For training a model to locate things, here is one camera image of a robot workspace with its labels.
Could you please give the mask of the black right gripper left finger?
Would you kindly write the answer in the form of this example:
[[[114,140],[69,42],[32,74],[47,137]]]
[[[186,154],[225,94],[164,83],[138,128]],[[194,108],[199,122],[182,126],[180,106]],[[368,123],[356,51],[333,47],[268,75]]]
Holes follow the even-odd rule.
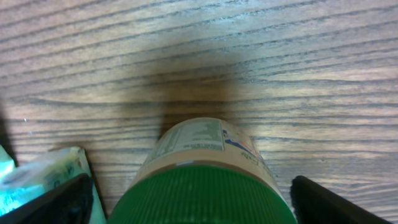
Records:
[[[93,180],[80,174],[30,202],[1,215],[1,223],[88,224],[93,209]]]

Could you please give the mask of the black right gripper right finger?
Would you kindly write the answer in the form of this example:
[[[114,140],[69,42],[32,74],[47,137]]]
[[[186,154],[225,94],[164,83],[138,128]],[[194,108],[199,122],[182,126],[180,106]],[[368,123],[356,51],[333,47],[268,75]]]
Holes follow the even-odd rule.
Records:
[[[299,224],[391,224],[302,175],[290,197]]]

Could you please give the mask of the small teal carton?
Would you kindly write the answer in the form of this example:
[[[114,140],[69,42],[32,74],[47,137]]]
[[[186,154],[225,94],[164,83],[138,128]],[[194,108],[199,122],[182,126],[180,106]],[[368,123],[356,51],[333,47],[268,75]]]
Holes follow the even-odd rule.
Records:
[[[93,209],[88,224],[106,223],[85,150],[81,147],[50,151],[4,176],[1,179],[1,215],[19,208],[80,174],[88,174],[93,180]]]

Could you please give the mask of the green lid jar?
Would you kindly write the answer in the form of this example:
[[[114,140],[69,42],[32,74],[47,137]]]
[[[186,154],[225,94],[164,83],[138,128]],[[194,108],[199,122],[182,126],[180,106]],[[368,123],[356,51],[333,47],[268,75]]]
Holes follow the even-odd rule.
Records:
[[[110,223],[295,223],[251,138],[216,118],[169,129],[109,216]]]

